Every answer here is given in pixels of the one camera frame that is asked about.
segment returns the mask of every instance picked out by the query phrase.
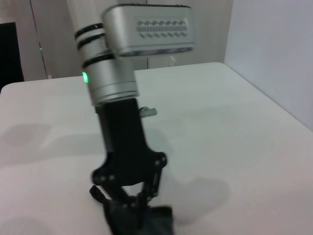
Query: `silver cylinder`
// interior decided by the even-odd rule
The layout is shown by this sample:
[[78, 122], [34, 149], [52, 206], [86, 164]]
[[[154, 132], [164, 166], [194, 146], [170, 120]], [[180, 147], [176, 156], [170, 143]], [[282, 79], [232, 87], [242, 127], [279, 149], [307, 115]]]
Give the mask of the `silver cylinder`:
[[87, 66], [89, 93], [94, 106], [138, 96], [132, 64], [127, 60], [108, 59]]
[[131, 62], [114, 58], [106, 47], [104, 29], [95, 25], [92, 30], [76, 38], [93, 105], [137, 97], [137, 84]]

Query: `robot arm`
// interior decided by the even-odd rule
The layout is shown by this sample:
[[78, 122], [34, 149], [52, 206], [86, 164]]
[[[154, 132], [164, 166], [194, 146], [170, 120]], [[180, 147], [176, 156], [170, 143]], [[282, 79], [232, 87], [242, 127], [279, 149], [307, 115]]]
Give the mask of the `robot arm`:
[[[107, 6], [99, 22], [90, 1], [68, 0], [68, 5], [77, 30], [75, 39], [85, 81], [99, 116], [107, 151], [105, 163], [92, 173], [92, 181], [112, 200], [106, 199], [96, 186], [90, 192], [104, 205], [114, 234], [145, 234], [147, 226], [156, 227], [155, 224], [160, 223], [160, 214], [168, 224], [163, 229], [157, 226], [159, 232], [155, 234], [172, 234], [171, 209], [148, 207], [149, 201], [158, 195], [167, 158], [146, 144], [141, 117], [147, 110], [138, 108], [138, 89], [128, 58], [191, 51], [195, 45], [191, 8]], [[143, 187], [136, 196], [128, 195], [122, 188], [138, 183], [143, 183]], [[134, 233], [130, 233], [130, 229], [123, 233], [125, 227]]]

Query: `white arm segment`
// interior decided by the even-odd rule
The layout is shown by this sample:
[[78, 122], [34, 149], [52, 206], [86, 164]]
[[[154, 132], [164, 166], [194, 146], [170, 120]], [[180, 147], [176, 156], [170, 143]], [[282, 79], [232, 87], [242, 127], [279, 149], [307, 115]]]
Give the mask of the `white arm segment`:
[[138, 96], [132, 64], [106, 47], [101, 13], [117, 0], [67, 0], [84, 76], [94, 106]]

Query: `black object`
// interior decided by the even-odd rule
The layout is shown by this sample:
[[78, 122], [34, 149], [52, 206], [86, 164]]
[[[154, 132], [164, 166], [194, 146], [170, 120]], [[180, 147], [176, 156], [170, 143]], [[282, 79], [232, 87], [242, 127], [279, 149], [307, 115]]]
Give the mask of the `black object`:
[[158, 7], [186, 7], [191, 8], [190, 6], [186, 5], [159, 5], [159, 4], [139, 4], [139, 3], [122, 3], [118, 5], [113, 5], [111, 7], [108, 7], [105, 12], [108, 12], [112, 10], [113, 8], [119, 7], [119, 6], [143, 6], [143, 7], [149, 7], [149, 6], [158, 6]]
[[79, 36], [83, 35], [84, 33], [87, 33], [89, 31], [93, 31], [95, 29], [100, 29], [100, 28], [103, 28], [102, 23], [95, 23], [95, 24], [92, 24], [92, 25], [88, 25], [85, 28], [82, 28], [82, 29], [78, 30], [75, 33], [74, 37], [75, 37], [75, 39], [77, 39]]
[[103, 205], [105, 218], [113, 235], [174, 235], [170, 207], [148, 207], [143, 216], [143, 225], [138, 227], [136, 210], [124, 208], [121, 204], [108, 200], [97, 186], [93, 186], [90, 193]]
[[0, 24], [0, 92], [10, 83], [23, 82], [20, 50], [15, 23]]
[[[147, 146], [136, 99], [105, 103], [96, 111], [108, 151], [105, 163], [92, 174], [93, 183], [114, 201], [108, 204], [113, 211], [131, 210], [136, 226], [144, 227], [146, 217], [154, 215], [147, 205], [158, 194], [166, 155]], [[129, 196], [122, 188], [138, 183], [143, 187], [136, 196]]]
[[78, 44], [77, 44], [77, 49], [79, 50], [80, 48], [82, 48], [84, 45], [91, 43], [94, 40], [97, 40], [98, 38], [104, 37], [106, 34], [105, 33], [100, 33], [100, 34], [96, 34], [93, 36], [90, 36], [88, 38], [85, 38], [83, 40], [81, 40]]
[[93, 57], [87, 61], [85, 61], [83, 64], [82, 64], [82, 68], [86, 68], [88, 67], [89, 65], [92, 65], [92, 64], [95, 64], [99, 61], [103, 61], [103, 60], [112, 60], [112, 59], [115, 59], [114, 55], [113, 54], [105, 54], [105, 55], [99, 55], [97, 57]]

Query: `white table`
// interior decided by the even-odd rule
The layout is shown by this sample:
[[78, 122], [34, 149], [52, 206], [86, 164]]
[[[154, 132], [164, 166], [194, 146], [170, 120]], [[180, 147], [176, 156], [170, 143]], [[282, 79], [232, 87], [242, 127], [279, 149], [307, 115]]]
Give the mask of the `white table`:
[[[313, 234], [309, 129], [223, 64], [136, 76], [158, 110], [148, 143], [169, 157], [153, 203], [173, 206], [177, 235]], [[8, 85], [0, 111], [0, 234], [110, 234], [89, 195], [105, 155], [82, 77]]]

